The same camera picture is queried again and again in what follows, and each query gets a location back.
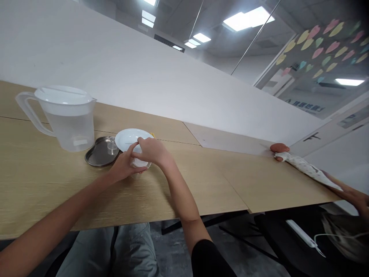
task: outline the pitcher handle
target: pitcher handle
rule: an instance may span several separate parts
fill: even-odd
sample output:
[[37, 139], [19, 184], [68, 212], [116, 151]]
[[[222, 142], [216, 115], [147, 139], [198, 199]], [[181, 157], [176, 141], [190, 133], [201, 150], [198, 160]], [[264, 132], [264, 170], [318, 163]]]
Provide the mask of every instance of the pitcher handle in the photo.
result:
[[54, 132], [48, 130], [42, 125], [35, 111], [31, 108], [31, 106], [28, 103], [28, 100], [30, 99], [38, 101], [35, 95], [31, 92], [21, 92], [15, 97], [16, 102], [22, 108], [24, 113], [29, 117], [29, 119], [32, 121], [33, 125], [45, 135], [55, 137]]

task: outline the stuffed toy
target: stuffed toy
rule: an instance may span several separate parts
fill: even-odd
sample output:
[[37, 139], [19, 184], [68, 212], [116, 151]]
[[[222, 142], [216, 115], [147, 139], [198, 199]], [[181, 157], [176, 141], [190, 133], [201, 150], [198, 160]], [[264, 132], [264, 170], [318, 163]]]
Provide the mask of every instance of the stuffed toy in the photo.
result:
[[341, 187], [339, 187], [331, 180], [329, 180], [328, 177], [325, 176], [323, 171], [316, 168], [312, 164], [308, 163], [303, 158], [289, 153], [290, 149], [285, 144], [282, 143], [273, 144], [270, 146], [270, 150], [275, 153], [274, 157], [276, 158], [277, 161], [279, 162], [286, 161], [289, 164], [293, 165], [298, 170], [300, 170], [302, 173], [305, 173], [307, 176], [313, 178], [319, 183], [343, 191]]

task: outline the white plate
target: white plate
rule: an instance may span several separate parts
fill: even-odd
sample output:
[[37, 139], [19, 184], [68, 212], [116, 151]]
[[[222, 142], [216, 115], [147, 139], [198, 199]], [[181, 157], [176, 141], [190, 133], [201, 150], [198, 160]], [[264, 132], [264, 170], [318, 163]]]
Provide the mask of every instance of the white plate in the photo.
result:
[[[149, 137], [154, 138], [150, 133], [141, 130], [141, 129], [124, 129], [117, 133], [115, 137], [115, 143], [118, 146], [118, 148], [124, 152], [127, 151], [128, 148], [131, 146], [131, 144], [135, 143], [139, 137], [142, 137], [143, 139], [147, 139]], [[137, 145], [134, 149], [134, 152], [142, 153], [140, 145]]]

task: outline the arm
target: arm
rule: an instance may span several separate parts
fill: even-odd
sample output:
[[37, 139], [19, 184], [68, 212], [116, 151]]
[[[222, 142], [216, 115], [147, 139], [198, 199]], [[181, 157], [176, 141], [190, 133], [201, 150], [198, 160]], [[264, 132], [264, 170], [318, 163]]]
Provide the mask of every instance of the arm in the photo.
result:
[[323, 173], [325, 174], [325, 176], [327, 176], [329, 180], [331, 180], [333, 183], [341, 187], [343, 192], [332, 187], [328, 188], [335, 194], [337, 194], [339, 197], [352, 204], [357, 209], [359, 215], [365, 220], [365, 222], [369, 226], [369, 209], [368, 209], [369, 195], [366, 195], [365, 193], [362, 193], [352, 187], [349, 187], [348, 185], [341, 182], [340, 180], [337, 180], [336, 178], [334, 178], [325, 171], [323, 171]]
[[154, 138], [138, 138], [142, 153], [132, 153], [132, 157], [155, 163], [163, 171], [169, 185], [175, 210], [182, 222], [184, 238], [190, 255], [200, 240], [211, 238], [201, 220], [196, 202], [183, 179], [174, 158], [164, 145]]
[[137, 144], [132, 144], [127, 152], [121, 154], [108, 173], [62, 203], [0, 252], [0, 276], [27, 276], [104, 190], [129, 175], [147, 170], [146, 167], [130, 166], [131, 152]]

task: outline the pink sticky note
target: pink sticky note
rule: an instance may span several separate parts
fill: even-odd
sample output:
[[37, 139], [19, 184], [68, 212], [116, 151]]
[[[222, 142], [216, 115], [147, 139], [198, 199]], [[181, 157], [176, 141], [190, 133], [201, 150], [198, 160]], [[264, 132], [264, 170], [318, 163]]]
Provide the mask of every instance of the pink sticky note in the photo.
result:
[[283, 72], [282, 72], [282, 77], [287, 75], [289, 72], [291, 71], [291, 67], [287, 67]]
[[307, 40], [313, 38], [317, 33], [319, 33], [320, 27], [319, 25], [316, 25], [313, 29], [311, 29], [309, 36], [307, 37]]
[[351, 58], [355, 54], [354, 50], [351, 50], [347, 53], [347, 55], [342, 59], [342, 61], [347, 60], [348, 58]]
[[361, 39], [361, 37], [365, 34], [365, 31], [360, 31], [359, 33], [356, 34], [356, 37], [352, 40], [351, 43], [357, 42], [359, 39]]
[[333, 42], [327, 49], [326, 53], [332, 52], [334, 49], [339, 47], [339, 42]]
[[323, 48], [323, 47], [322, 47], [322, 48], [318, 48], [318, 49], [314, 52], [314, 54], [313, 54], [312, 58], [316, 58], [317, 56], [319, 56], [319, 55], [323, 52], [323, 50], [324, 50], [324, 48]]
[[324, 30], [323, 34], [328, 33], [339, 23], [338, 19], [332, 19], [332, 21], [328, 24], [327, 28]]

